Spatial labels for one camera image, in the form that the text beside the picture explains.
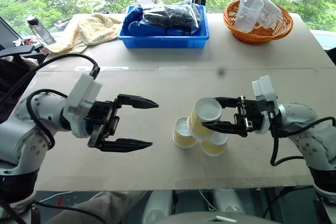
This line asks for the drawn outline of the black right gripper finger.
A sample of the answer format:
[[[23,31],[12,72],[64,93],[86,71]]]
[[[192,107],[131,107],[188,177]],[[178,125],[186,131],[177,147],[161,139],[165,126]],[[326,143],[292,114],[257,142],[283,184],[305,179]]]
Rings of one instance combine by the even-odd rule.
[[[236,108],[238,106],[237,98],[217,97],[215,100],[221,105],[222,109]]]
[[[240,134],[240,126],[237,124],[232,124],[227,121],[210,121],[210,122],[203,122],[202,126],[219,133],[225,134]]]

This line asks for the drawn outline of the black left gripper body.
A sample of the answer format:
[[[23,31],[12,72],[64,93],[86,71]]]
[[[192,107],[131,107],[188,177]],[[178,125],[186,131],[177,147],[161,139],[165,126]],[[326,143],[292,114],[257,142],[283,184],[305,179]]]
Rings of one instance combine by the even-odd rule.
[[[89,134],[87,145],[97,149],[116,149],[116,141],[107,141],[114,135],[119,117],[120,107],[112,101],[95,101],[85,117],[86,131]]]

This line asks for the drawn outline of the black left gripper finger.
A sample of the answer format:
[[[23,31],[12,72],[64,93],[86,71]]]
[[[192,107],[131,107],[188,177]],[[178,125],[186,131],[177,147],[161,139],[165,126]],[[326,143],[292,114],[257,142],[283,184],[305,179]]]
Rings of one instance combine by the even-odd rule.
[[[136,109],[152,109],[159,107],[156,102],[138,95],[119,94],[117,100],[119,105],[130,105]]]
[[[152,146],[152,142],[145,142],[131,138],[118,138],[115,141],[102,141],[99,150],[102,152],[128,153]]]

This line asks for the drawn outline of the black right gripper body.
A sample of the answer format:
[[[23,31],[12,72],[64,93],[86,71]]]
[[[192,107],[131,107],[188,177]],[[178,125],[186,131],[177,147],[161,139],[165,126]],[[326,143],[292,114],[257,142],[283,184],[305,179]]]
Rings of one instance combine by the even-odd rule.
[[[235,108],[237,112],[234,115],[234,121],[238,125],[239,136],[247,137],[248,133],[261,129],[264,116],[259,110],[257,101],[241,96],[236,99]]]

